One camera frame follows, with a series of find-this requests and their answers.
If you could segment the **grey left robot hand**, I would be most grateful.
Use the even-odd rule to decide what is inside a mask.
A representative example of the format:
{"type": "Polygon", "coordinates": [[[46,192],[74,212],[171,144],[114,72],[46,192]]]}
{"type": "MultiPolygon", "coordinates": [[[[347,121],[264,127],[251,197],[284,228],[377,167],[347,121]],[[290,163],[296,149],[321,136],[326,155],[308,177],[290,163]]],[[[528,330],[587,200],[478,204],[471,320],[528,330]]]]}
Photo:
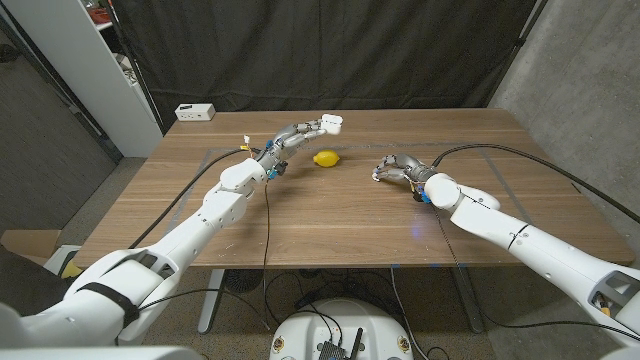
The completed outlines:
{"type": "Polygon", "coordinates": [[[286,169],[286,160],[292,157],[298,148],[312,139],[327,134],[320,120],[291,124],[276,133],[272,142],[257,157],[256,161],[264,168],[267,177],[273,179],[286,169]]]}

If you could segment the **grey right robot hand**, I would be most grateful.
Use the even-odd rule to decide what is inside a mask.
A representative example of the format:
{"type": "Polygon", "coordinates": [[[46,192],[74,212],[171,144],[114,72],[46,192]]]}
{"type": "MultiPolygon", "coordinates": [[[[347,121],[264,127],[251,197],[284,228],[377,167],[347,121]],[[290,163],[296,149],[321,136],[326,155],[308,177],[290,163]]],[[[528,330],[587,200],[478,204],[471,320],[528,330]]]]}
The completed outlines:
{"type": "Polygon", "coordinates": [[[428,166],[420,160],[407,155],[387,155],[372,172],[372,179],[380,182],[383,179],[400,182],[407,180],[410,184],[413,198],[417,202],[430,203],[431,199],[425,192],[427,180],[436,174],[433,166],[428,166]]]}

